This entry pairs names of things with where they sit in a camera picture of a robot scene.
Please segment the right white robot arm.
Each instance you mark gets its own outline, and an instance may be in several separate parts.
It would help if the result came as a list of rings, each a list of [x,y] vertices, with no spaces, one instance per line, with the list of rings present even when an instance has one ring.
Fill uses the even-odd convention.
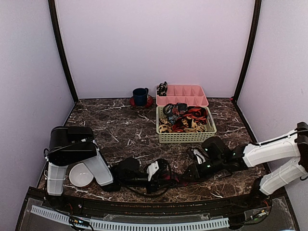
[[[275,171],[254,181],[245,204],[257,208],[264,199],[279,188],[308,174],[308,125],[300,122],[290,132],[261,143],[249,143],[231,150],[219,137],[211,137],[202,143],[206,154],[191,151],[197,162],[184,173],[188,182],[204,181],[216,173],[247,170],[265,162],[289,158]]]

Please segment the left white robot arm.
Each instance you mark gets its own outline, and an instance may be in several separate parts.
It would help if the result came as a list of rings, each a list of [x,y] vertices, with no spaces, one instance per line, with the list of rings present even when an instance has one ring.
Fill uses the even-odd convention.
[[[138,194],[135,189],[142,187],[146,190],[143,196],[154,198],[165,194],[172,185],[171,167],[165,159],[157,159],[144,172],[140,172],[138,160],[132,157],[109,167],[90,127],[53,128],[44,157],[48,162],[46,191],[49,202],[58,210],[68,206],[68,199],[62,195],[65,175],[67,168],[76,163],[83,163],[106,192],[125,187]]]

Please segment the red navy striped tie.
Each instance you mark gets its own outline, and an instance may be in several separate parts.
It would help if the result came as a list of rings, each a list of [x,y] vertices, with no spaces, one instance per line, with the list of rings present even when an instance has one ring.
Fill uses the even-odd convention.
[[[176,187],[184,187],[189,185],[188,181],[185,181],[181,175],[178,175],[177,173],[169,172],[163,173],[161,175],[161,180],[165,185],[169,185],[171,188]]]

